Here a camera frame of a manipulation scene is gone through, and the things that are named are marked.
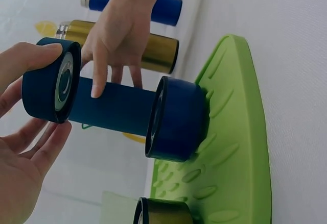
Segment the gold cylinder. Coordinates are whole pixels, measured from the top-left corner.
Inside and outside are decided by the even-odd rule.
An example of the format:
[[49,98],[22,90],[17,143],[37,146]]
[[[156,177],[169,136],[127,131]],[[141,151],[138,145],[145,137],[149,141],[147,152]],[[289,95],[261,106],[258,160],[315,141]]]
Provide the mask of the gold cylinder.
[[141,197],[137,203],[133,224],[193,224],[186,203]]
[[[85,44],[88,33],[94,22],[73,20],[62,22],[57,30],[56,38]],[[142,55],[141,67],[147,70],[171,74],[174,70],[179,41],[165,36],[150,34],[147,47]]]

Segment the green plastic tray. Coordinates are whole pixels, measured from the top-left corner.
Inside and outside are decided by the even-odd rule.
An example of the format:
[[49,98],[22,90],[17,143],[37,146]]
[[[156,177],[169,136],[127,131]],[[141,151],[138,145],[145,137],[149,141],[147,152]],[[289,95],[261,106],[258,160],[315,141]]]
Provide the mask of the green plastic tray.
[[155,160],[151,197],[186,202],[196,223],[270,223],[265,117],[246,40],[223,37],[196,83],[209,106],[206,138],[185,163]]

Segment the blue cylinder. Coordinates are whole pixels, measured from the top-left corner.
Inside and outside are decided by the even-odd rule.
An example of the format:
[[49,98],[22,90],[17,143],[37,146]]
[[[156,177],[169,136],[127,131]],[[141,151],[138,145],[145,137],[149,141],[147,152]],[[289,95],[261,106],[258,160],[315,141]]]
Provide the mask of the blue cylinder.
[[92,79],[80,78],[69,120],[146,136],[155,92],[107,83],[99,98],[90,96]]
[[[90,10],[103,11],[109,0],[81,0]],[[176,26],[182,9],[182,0],[157,0],[152,9],[151,20]]]
[[21,96],[25,110],[36,118],[64,123],[71,112],[81,70],[81,46],[77,42],[43,38],[37,45],[60,43],[61,55],[49,66],[23,75]]
[[206,111],[205,95],[199,85],[162,77],[149,120],[146,157],[188,160],[201,142]]

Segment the white fabric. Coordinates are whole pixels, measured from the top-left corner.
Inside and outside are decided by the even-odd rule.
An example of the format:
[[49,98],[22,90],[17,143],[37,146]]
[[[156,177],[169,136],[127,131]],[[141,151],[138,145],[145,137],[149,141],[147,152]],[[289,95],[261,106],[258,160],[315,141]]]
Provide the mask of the white fabric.
[[327,0],[203,0],[184,77],[246,37],[263,99],[273,224],[327,223]]

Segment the bottle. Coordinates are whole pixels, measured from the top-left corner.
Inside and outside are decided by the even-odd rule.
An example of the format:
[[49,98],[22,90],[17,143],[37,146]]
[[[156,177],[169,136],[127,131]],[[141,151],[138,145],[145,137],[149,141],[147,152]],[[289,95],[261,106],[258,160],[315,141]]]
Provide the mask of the bottle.
[[[57,30],[57,39],[78,42],[81,46],[94,22],[73,20],[62,22]],[[142,55],[141,67],[147,70],[171,74],[178,56],[179,41],[160,35],[150,34],[147,47]]]
[[[81,5],[94,11],[103,11],[109,0],[81,0]],[[157,0],[153,6],[151,20],[176,26],[182,9],[182,0]]]

